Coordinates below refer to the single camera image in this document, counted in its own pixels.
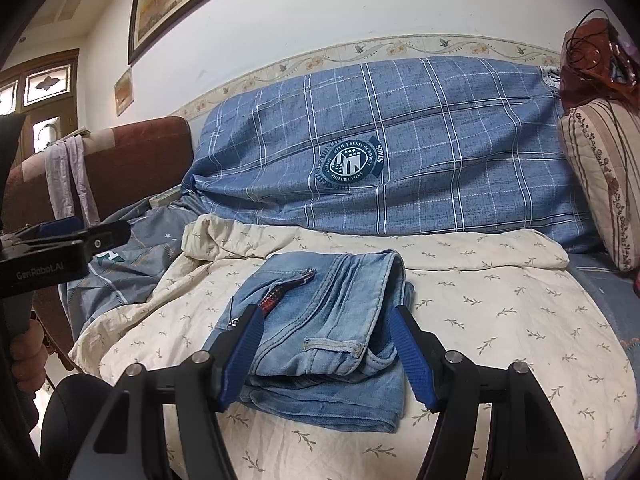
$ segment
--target hanging towel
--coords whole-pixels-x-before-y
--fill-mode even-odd
[[[69,137],[49,146],[45,150],[45,170],[49,200],[56,220],[75,214],[71,195],[71,173],[80,199],[84,226],[98,225],[100,217],[84,166],[82,137]]]

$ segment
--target glass panel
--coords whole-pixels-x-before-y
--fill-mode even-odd
[[[14,81],[4,88],[0,88],[0,115],[7,115],[15,112],[15,94],[17,90],[17,81]]]
[[[33,147],[35,152],[42,152],[47,146],[56,142],[60,130],[60,118],[53,117],[33,125]]]
[[[28,76],[24,106],[71,90],[71,65],[49,68]]]

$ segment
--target brown bag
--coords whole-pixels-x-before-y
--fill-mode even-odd
[[[564,111],[597,97],[640,107],[640,67],[618,41],[605,18],[593,18],[564,36],[560,98]]]

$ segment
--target metal screw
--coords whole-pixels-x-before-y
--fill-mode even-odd
[[[513,369],[519,374],[526,374],[529,371],[529,365],[524,361],[516,361],[513,364]]]
[[[191,356],[191,360],[196,364],[206,363],[209,360],[209,352],[206,350],[198,350]]]
[[[454,365],[462,361],[462,354],[457,350],[449,350],[444,354],[444,358]]]
[[[129,377],[135,377],[142,371],[142,365],[140,363],[133,363],[132,365],[127,366],[127,369],[124,370]]]

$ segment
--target ceiling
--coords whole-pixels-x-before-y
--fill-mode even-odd
[[[47,0],[23,32],[12,55],[39,44],[84,36],[112,0]]]

